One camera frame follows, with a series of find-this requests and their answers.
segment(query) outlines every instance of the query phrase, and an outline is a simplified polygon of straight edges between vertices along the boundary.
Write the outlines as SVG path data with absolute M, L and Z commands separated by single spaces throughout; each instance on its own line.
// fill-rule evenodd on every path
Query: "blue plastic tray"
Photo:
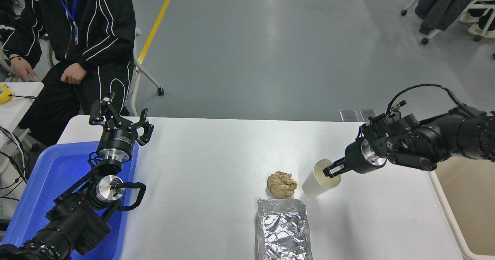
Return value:
M 89 172 L 88 155 L 96 151 L 98 142 L 80 142 L 73 144 L 58 144 L 44 150 L 36 162 L 35 168 L 19 205 L 10 222 L 2 244 L 21 246 L 33 237 L 38 230 L 48 224 L 44 217 L 55 203 L 53 200 Z M 118 176 L 124 182 L 134 178 L 138 145 L 134 147 L 132 159 L 124 163 Z M 126 190 L 122 196 L 122 205 L 132 204 L 131 192 Z M 116 211 L 110 218 L 111 232 L 92 251 L 81 256 L 73 251 L 73 260 L 117 260 L 122 253 L 127 212 Z

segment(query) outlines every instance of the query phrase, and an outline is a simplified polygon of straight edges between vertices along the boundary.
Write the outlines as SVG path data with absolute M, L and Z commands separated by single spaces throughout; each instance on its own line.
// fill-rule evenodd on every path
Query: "white table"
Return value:
M 258 198 L 266 179 L 292 173 L 307 207 L 315 260 L 462 260 L 428 174 L 388 164 L 348 172 L 317 198 L 302 183 L 322 158 L 336 160 L 357 123 L 150 118 L 135 181 L 147 185 L 129 213 L 123 260 L 255 258 Z M 76 116 L 59 143 L 99 140 Z
M 10 91 L 17 96 L 37 96 L 43 89 L 41 82 L 0 82 L 0 84 L 9 86 Z M 10 132 L 14 131 L 33 101 L 23 97 L 12 97 L 6 103 L 0 103 L 0 126 Z M 7 140 L 7 137 L 0 133 L 0 148 Z

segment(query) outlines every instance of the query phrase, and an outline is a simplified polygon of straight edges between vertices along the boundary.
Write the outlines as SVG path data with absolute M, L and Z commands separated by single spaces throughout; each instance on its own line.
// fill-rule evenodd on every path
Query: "yellow floor line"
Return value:
M 170 0 L 165 0 L 163 3 L 163 6 L 161 7 L 160 13 L 158 14 L 158 17 L 155 20 L 155 23 L 153 25 L 152 31 L 150 32 L 150 35 L 146 39 L 145 46 L 143 46 L 143 49 L 141 50 L 141 54 L 139 54 L 138 57 L 138 62 L 142 63 L 143 60 L 145 59 L 146 53 L 148 52 L 148 49 L 150 48 L 150 45 L 153 42 L 153 38 L 156 34 L 156 31 L 158 30 L 158 27 L 160 26 L 161 20 L 163 19 L 163 15 L 165 14 L 165 11 L 167 10 L 168 4 L 170 3 Z

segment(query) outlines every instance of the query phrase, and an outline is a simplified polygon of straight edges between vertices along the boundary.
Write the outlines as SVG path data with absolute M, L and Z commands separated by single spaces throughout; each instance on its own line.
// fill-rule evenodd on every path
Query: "yellow device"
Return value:
M 9 86 L 3 84 L 0 85 L 0 103 L 6 103 L 12 98 L 12 92 L 9 90 Z

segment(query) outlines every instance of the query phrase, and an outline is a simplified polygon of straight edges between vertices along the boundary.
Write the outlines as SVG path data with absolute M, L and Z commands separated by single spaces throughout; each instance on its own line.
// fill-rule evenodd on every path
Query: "bracelet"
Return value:
M 20 60 L 23 59 L 22 56 L 17 55 L 17 56 L 14 56 L 12 58 L 9 58 L 9 61 L 12 61 L 12 59 L 16 59 L 16 58 L 19 58 Z

